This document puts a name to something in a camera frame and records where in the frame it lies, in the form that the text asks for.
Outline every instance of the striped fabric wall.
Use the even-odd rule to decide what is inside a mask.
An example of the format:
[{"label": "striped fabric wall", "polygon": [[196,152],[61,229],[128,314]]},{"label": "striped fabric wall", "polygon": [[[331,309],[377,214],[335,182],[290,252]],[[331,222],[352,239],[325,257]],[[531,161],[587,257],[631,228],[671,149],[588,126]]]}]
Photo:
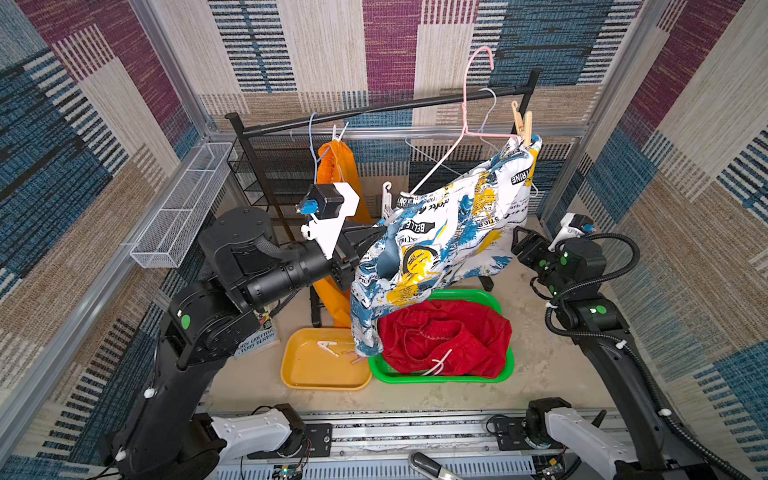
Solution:
[{"label": "striped fabric wall", "polygon": [[766,2],[670,2],[547,219],[637,240],[609,290],[685,420],[751,478],[768,478],[767,42]]},{"label": "striped fabric wall", "polygon": [[[489,69],[485,56],[477,58],[468,75],[472,88],[524,84],[531,69],[540,66],[544,72],[530,104],[534,130],[542,124],[585,124],[641,4],[641,0],[153,3],[190,86],[222,131],[231,130],[230,122],[223,118],[231,111],[251,125],[306,117],[314,111],[460,93],[466,62],[482,45],[493,50],[495,70]],[[499,101],[488,116],[489,125],[511,125],[511,100],[519,102],[521,97]],[[492,105],[492,100],[472,102],[468,122],[479,126]],[[461,122],[458,104],[349,119],[352,127],[455,126]],[[353,143],[350,147],[358,162],[394,166],[418,160],[402,142]],[[489,158],[490,150],[481,146],[468,142],[448,162],[464,162],[458,166],[466,170],[470,163]],[[564,158],[545,155],[541,159],[560,163],[541,165],[537,172],[539,196],[531,214],[543,204]],[[281,170],[274,172],[275,188],[303,195],[309,183],[291,189],[280,180]],[[415,178],[422,165],[413,164],[409,172]],[[401,183],[407,189],[411,182]],[[374,180],[364,184],[364,196],[375,204],[380,184]]]},{"label": "striped fabric wall", "polygon": [[[127,0],[0,0],[0,51],[3,403],[198,135]],[[132,276],[121,294],[130,301],[99,326],[49,401],[56,414],[41,413],[47,432],[28,434],[40,439],[31,450],[43,463],[14,458],[0,478],[93,473],[44,460],[60,458],[77,432],[92,439],[83,418],[111,408],[94,396],[139,337],[146,306],[137,305],[155,295],[157,275]],[[69,461],[92,462],[91,447]]]}]

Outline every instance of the floor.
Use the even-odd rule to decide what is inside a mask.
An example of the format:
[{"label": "floor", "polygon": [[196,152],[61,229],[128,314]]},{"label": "floor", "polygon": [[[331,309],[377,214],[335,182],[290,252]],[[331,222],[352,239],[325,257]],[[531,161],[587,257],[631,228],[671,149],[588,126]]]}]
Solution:
[{"label": "floor", "polygon": [[[569,339],[544,325],[544,301],[530,289],[532,270],[512,262],[493,277],[493,296],[512,325],[515,372],[501,383],[390,385],[373,378],[355,392],[290,389],[280,379],[287,340],[311,326],[309,289],[302,290],[276,318],[281,342],[255,353],[230,358],[216,375],[208,397],[209,412],[249,412],[257,406],[290,403],[297,411],[361,411],[399,409],[525,408],[528,401],[560,396],[576,408],[614,406],[599,375]],[[481,289],[478,279],[453,288]],[[323,310],[323,325],[333,319]]]}]

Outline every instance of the clothespin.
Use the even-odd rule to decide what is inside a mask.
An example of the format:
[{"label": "clothespin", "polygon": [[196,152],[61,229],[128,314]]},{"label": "clothespin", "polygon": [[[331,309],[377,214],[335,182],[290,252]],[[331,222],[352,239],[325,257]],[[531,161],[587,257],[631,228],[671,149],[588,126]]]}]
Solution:
[{"label": "clothespin", "polygon": [[337,137],[337,136],[336,136],[336,125],[334,124],[334,125],[333,125],[333,133],[331,133],[331,141],[334,141],[334,140],[335,140],[335,141],[341,141],[341,137],[343,137],[343,136],[344,136],[344,132],[346,131],[346,128],[347,128],[348,126],[349,126],[349,122],[346,122],[346,123],[344,124],[344,128],[342,128],[342,130],[341,130],[341,133],[340,133],[340,134],[339,134],[339,136]]},{"label": "clothespin", "polygon": [[525,125],[523,127],[523,144],[525,144],[525,147],[531,146],[531,135],[533,130],[533,112],[532,111],[526,111],[525,112]]},{"label": "clothespin", "polygon": [[512,102],[512,113],[515,116],[515,130],[518,132],[518,135],[523,135],[523,130],[525,129],[525,126],[523,125],[523,117],[520,115],[520,112],[518,111],[518,102],[513,101]]},{"label": "clothespin", "polygon": [[331,350],[330,348],[328,348],[328,346],[330,346],[330,345],[337,345],[337,343],[336,342],[332,342],[332,341],[324,341],[324,340],[323,341],[319,341],[317,343],[318,347],[320,347],[321,349],[323,349],[326,352],[330,353],[331,355],[333,355],[335,357],[338,357],[339,356],[338,353],[336,353],[333,350]]}]

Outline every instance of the white wire basket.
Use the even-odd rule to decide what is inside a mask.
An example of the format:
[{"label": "white wire basket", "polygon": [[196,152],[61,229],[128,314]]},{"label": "white wire basket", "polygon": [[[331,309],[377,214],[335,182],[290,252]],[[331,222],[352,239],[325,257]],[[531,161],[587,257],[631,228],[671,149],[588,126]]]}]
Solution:
[{"label": "white wire basket", "polygon": [[142,268],[178,268],[237,154],[228,142],[205,144],[131,249]]}]

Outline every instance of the green plastic basket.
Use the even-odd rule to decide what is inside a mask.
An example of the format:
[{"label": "green plastic basket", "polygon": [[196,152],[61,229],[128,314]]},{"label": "green plastic basket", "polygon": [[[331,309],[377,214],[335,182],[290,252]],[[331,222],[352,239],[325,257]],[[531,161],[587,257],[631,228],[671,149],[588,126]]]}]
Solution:
[{"label": "green plastic basket", "polygon": [[[493,296],[482,290],[436,290],[429,296],[429,300],[466,300],[468,302],[480,303],[490,306],[496,310],[499,315],[502,314],[502,307]],[[480,376],[422,376],[421,373],[398,373],[384,360],[381,355],[372,356],[368,359],[368,365],[371,367],[373,376],[385,383],[446,383],[446,382],[465,382],[465,383],[499,383],[504,382],[515,370],[515,356],[512,355],[512,347],[507,350],[507,364],[498,376],[494,379],[484,379]]]}]

